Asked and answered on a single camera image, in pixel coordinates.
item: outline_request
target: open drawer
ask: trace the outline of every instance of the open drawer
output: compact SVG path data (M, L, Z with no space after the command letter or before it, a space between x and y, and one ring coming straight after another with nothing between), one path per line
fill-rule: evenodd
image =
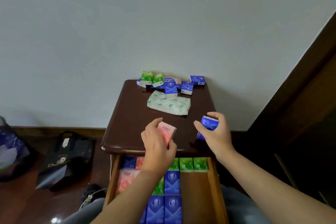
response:
M104 208L114 199L121 156L116 155ZM180 173L182 221L187 223L229 223L214 160L208 158L206 173Z

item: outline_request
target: person's right arm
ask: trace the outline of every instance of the person's right arm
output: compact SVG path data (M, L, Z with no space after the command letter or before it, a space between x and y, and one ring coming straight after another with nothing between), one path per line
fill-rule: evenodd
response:
M195 121L196 129L205 137L218 161L272 223L336 223L336 210L285 184L237 153L223 114L209 112L208 115L219 120L218 127L210 131Z

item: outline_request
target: white wall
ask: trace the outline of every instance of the white wall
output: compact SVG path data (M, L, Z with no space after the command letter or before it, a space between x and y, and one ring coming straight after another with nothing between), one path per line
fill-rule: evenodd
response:
M11 125L106 127L142 70L205 75L247 130L336 0L0 0L0 114Z

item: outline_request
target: white cord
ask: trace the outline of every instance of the white cord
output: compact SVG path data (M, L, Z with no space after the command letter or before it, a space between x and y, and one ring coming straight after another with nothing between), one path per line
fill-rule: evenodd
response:
M112 175L112 154L110 154L110 180Z
M90 200L93 198L93 195L94 195L95 193L100 192L100 191L102 191L102 190L107 190L107 188L103 188L103 189L97 190L96 192L93 192L91 195L89 195L89 196L87 197L87 199L84 200L84 202L82 203L82 205L81 205L81 207L79 208L79 210L82 208L82 206L84 205L84 203L90 201Z

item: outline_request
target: jeans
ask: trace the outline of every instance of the jeans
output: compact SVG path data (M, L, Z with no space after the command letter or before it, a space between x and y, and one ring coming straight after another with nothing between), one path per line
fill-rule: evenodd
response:
M227 215L231 224L269 224L266 215L258 208L255 202L234 188L221 185ZM104 198L96 199L79 211L64 219L61 224L89 224L104 205Z

